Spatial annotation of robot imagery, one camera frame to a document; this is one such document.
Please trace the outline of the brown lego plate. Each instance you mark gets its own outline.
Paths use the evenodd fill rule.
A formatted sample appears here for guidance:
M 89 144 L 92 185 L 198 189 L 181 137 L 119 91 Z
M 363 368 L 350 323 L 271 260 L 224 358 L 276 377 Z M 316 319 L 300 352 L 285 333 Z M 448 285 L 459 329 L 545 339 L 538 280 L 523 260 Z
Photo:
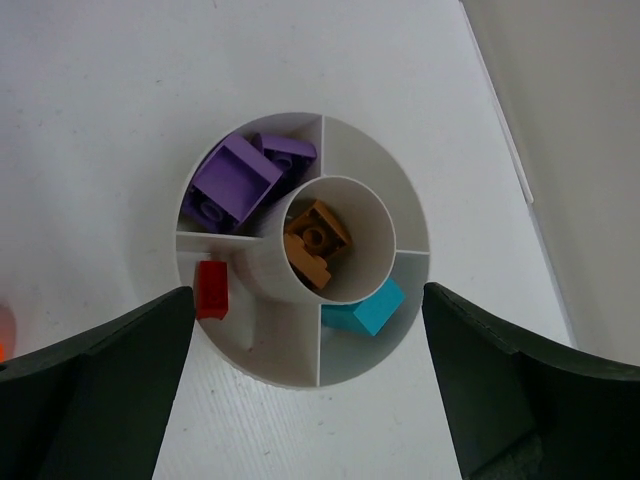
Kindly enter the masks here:
M 314 200 L 302 213 L 289 221 L 284 232 L 300 237 L 308 253 L 324 260 L 344 253 L 353 244 L 347 228 L 320 200 Z

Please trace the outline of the brown lego brick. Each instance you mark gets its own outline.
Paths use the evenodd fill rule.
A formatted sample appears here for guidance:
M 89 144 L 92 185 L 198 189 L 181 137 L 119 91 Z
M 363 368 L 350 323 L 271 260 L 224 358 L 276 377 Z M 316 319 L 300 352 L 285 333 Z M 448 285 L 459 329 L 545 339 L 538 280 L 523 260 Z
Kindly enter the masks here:
M 283 235 L 287 259 L 295 272 L 313 289 L 324 289 L 331 279 L 327 262 L 317 255 L 310 254 L 301 237 L 285 233 Z

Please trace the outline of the purple rounded lego piece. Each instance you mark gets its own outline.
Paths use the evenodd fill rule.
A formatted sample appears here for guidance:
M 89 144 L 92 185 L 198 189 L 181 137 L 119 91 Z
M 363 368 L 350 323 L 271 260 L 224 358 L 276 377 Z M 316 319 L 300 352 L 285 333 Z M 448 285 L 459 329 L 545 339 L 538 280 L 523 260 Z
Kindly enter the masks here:
M 199 166 L 181 213 L 215 234 L 236 231 L 282 176 L 282 171 L 238 134 L 230 134 Z

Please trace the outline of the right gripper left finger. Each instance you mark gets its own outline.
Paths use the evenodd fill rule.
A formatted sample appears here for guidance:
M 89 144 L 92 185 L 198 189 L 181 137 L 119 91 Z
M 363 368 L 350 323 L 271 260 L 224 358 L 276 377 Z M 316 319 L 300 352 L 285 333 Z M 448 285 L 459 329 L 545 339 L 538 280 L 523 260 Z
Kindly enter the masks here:
M 2 478 L 151 478 L 193 328 L 179 287 L 2 363 Z

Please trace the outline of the teal lego brick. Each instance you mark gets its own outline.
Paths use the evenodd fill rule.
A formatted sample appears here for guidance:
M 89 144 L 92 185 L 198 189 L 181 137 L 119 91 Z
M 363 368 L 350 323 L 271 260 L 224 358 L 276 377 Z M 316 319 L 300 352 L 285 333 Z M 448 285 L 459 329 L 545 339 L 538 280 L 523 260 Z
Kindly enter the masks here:
M 323 305 L 324 326 L 360 335 L 376 336 L 405 300 L 405 294 L 391 278 L 365 300 L 345 305 Z

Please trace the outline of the small red lego piece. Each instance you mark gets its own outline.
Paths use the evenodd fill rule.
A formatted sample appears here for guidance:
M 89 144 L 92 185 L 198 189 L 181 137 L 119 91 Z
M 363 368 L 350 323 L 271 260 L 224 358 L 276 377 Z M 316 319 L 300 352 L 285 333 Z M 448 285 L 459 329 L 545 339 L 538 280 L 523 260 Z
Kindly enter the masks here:
M 223 320 L 229 311 L 227 264 L 221 261 L 200 261 L 195 272 L 194 294 L 197 320 Z

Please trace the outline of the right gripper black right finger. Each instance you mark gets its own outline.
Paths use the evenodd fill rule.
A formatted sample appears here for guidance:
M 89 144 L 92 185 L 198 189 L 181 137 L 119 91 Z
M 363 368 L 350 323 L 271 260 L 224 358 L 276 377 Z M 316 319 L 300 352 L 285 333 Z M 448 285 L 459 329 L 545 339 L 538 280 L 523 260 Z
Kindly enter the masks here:
M 463 478 L 638 478 L 638 367 L 557 343 L 435 282 L 422 313 Z

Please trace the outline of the orange round lego piece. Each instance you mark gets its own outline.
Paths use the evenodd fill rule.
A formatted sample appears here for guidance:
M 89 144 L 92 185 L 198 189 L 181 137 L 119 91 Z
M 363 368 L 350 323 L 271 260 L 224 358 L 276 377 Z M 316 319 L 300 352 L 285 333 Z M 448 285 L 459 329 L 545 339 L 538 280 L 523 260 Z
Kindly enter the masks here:
M 0 306 L 0 347 L 1 362 L 12 358 L 16 348 L 16 319 L 13 311 L 6 305 Z

